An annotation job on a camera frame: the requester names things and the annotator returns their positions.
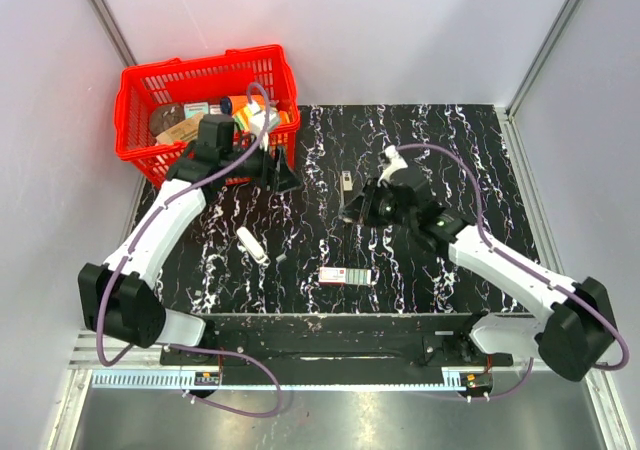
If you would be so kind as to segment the white stapler top cover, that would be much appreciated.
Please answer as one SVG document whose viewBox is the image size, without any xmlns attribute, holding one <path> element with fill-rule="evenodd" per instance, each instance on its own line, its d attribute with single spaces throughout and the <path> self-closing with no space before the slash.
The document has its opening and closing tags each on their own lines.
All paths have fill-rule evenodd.
<svg viewBox="0 0 640 450">
<path fill-rule="evenodd" d="M 268 265 L 270 262 L 269 256 L 266 250 L 256 237 L 244 226 L 239 227 L 236 231 L 236 235 L 245 248 L 247 253 L 252 259 L 259 265 Z"/>
</svg>

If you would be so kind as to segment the red white staple box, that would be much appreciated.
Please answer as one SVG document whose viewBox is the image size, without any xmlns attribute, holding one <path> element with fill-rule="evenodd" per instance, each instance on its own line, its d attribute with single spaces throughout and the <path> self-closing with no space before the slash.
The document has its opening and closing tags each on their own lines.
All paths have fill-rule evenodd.
<svg viewBox="0 0 640 450">
<path fill-rule="evenodd" d="M 320 267 L 318 280 L 321 284 L 370 286 L 372 271 L 344 267 Z"/>
</svg>

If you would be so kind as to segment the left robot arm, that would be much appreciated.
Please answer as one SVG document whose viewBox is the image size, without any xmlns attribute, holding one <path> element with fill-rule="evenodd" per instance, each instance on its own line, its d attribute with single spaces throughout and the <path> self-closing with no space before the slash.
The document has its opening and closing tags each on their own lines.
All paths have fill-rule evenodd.
<svg viewBox="0 0 640 450">
<path fill-rule="evenodd" d="M 195 140 L 169 167 L 156 200 L 127 239 L 101 264 L 87 263 L 78 275 L 84 324 L 98 341 L 109 336 L 131 346 L 182 346 L 195 365 L 211 362 L 215 339 L 205 321 L 164 307 L 154 288 L 164 263 L 191 222 L 231 179 L 250 179 L 277 193 L 300 182 L 282 146 L 269 147 L 280 123 L 259 109 L 249 118 L 250 145 L 241 147 L 238 123 L 225 115 L 206 115 Z"/>
</svg>

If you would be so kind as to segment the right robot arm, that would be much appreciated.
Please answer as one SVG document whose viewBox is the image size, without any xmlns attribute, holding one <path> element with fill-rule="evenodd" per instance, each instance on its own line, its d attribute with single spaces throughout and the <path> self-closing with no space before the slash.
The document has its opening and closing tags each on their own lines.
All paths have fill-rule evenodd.
<svg viewBox="0 0 640 450">
<path fill-rule="evenodd" d="M 467 326 L 456 357 L 476 366 L 489 354 L 541 359 L 560 377 L 579 382 L 614 342 L 617 328 L 606 287 L 547 270 L 480 230 L 457 211 L 433 200 L 416 171 L 367 179 L 344 204 L 340 218 L 371 228 L 398 225 L 424 251 L 483 278 L 514 298 L 525 317 L 488 313 Z"/>
</svg>

